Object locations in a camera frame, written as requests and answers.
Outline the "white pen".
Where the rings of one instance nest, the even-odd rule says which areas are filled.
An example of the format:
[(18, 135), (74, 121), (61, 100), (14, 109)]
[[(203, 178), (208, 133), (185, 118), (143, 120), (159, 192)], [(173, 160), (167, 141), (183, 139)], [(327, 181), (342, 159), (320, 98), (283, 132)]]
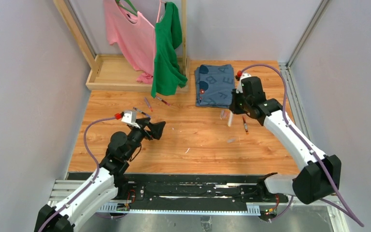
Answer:
[(228, 127), (232, 126), (233, 116), (234, 116), (234, 114), (232, 112), (230, 112), (229, 117), (228, 117), (228, 123), (227, 123)]

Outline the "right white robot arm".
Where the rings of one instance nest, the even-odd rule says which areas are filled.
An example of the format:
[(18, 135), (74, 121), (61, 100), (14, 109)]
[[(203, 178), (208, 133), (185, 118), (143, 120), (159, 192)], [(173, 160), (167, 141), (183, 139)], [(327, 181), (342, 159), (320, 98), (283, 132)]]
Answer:
[(281, 142), (300, 170), (298, 175), (265, 175), (260, 181), (264, 193), (295, 196), (304, 204), (335, 193), (340, 183), (340, 159), (328, 156), (306, 138), (277, 99), (267, 99), (259, 77), (243, 73), (236, 80), (231, 112), (257, 120)]

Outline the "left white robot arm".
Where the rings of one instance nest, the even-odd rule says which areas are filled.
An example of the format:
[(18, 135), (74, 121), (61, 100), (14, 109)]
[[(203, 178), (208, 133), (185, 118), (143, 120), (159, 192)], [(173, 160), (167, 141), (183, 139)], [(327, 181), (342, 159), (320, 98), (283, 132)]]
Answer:
[(143, 139), (159, 140), (165, 121), (152, 123), (149, 117), (136, 118), (133, 111), (125, 111), (90, 123), (84, 135), (96, 123), (120, 120), (129, 128), (114, 133), (102, 161), (94, 159), (95, 171), (74, 192), (55, 206), (44, 205), (38, 212), (34, 230), (36, 232), (77, 232), (109, 200), (128, 190), (124, 173), (136, 150), (142, 147)]

